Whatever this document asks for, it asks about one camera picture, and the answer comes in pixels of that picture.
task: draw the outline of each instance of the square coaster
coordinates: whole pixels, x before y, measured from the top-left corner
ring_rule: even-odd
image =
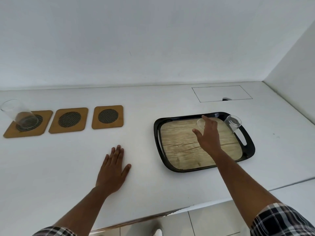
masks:
[[[94,109],[93,129],[122,127],[123,125],[124,108],[121,105],[102,106]]]
[[[13,121],[3,136],[5,138],[22,138],[42,135],[47,128],[51,115],[53,115],[53,111],[32,111],[32,113],[38,118],[38,123],[34,127],[22,128]]]
[[[88,117],[87,108],[58,109],[49,128],[50,133],[82,131]]]

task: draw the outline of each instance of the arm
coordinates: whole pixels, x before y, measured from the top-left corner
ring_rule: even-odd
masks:
[[[131,165],[122,172],[123,157],[124,149],[119,145],[116,150],[113,147],[101,166],[96,186],[53,226],[67,228],[78,236],[88,236],[105,199],[120,189],[128,175]]]
[[[261,210],[272,203],[280,203],[280,201],[258,184],[221,149],[218,123],[206,116],[202,116],[202,118],[206,122],[203,135],[197,129],[192,131],[197,136],[202,149],[215,161],[235,205],[247,226],[251,227],[253,220]]]

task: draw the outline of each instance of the person's left hand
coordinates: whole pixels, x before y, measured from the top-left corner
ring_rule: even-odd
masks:
[[[106,155],[103,165],[96,180],[96,188],[101,188],[108,195],[116,192],[125,182],[125,179],[131,168],[128,164],[122,171],[124,149],[120,145],[112,148],[110,155]]]

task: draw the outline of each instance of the woven mesh center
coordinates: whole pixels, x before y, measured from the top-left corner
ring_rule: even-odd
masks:
[[[35,126],[30,127],[30,128],[23,128],[23,127],[21,127],[20,125],[17,124],[17,125],[16,125],[16,129],[19,130],[19,131],[31,131],[31,130],[34,130],[34,129],[37,128],[39,125],[41,125],[42,120],[43,120],[43,118],[42,118],[41,115],[35,114],[35,117],[38,118],[38,123],[37,123]]]
[[[58,124],[61,127],[72,127],[76,125],[81,120],[81,114],[78,112],[68,112],[63,114],[59,120]]]
[[[118,112],[114,109],[105,109],[100,112],[98,119],[102,123],[112,123],[118,119]]]

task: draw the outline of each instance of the hand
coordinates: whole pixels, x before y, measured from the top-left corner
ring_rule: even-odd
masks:
[[[100,173],[97,176],[96,188],[101,188],[105,191],[106,196],[116,192],[125,182],[125,179],[131,168],[128,164],[122,171],[124,157],[124,149],[120,149],[120,145],[112,148],[110,155],[106,155],[103,165],[100,168]]]
[[[213,158],[222,152],[218,133],[218,123],[204,115],[201,117],[206,123],[204,126],[203,135],[195,128],[192,131],[197,136],[197,140],[201,148]]]

